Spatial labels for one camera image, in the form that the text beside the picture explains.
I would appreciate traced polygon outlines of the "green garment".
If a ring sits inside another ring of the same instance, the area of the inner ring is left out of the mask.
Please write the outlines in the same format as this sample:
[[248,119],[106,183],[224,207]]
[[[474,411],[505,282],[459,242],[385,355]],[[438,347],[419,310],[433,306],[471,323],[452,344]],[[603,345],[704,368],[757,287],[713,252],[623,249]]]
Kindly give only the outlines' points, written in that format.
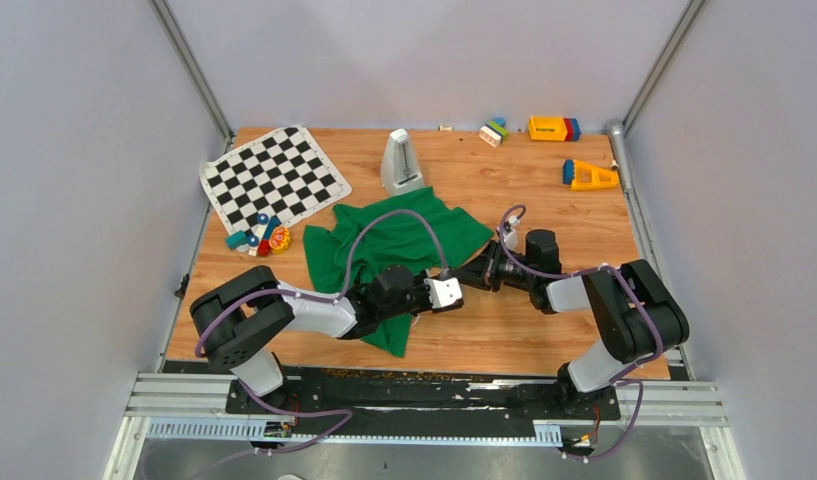
[[[314,289],[341,290],[354,240],[370,222],[394,210],[408,209],[422,216],[440,240],[448,264],[457,268],[482,250],[492,230],[460,207],[449,208],[431,187],[390,197],[366,207],[333,207],[335,226],[307,226],[303,245]],[[440,257],[426,229],[409,215],[395,215],[374,226],[361,240],[352,259],[353,279],[367,283],[391,265],[403,265],[414,274],[438,267]]]

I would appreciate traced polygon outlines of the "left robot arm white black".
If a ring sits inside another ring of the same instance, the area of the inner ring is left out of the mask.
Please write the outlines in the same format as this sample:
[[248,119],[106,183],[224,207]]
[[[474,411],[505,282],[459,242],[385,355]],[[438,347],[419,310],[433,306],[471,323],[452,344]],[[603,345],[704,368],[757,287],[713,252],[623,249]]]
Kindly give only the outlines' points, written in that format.
[[269,348],[279,333],[308,331],[340,340],[373,333],[392,318],[440,308],[445,286],[395,265],[344,294],[318,294],[279,281],[256,266],[198,297],[189,313],[199,334],[196,353],[217,373],[231,373],[267,413],[290,400],[283,368]]

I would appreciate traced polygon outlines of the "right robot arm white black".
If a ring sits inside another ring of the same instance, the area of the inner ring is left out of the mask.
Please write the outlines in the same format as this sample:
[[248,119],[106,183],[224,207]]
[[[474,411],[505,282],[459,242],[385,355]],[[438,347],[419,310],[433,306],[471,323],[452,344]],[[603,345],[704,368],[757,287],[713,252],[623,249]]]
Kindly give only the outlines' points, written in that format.
[[496,291],[503,284],[523,290],[544,314],[592,313],[598,340],[558,372],[555,403],[568,417],[582,416],[593,407],[594,392],[690,336],[683,310],[649,262],[639,259],[618,268],[565,274],[550,230],[529,231],[522,254],[491,241],[458,268],[456,276],[462,284],[482,290]]

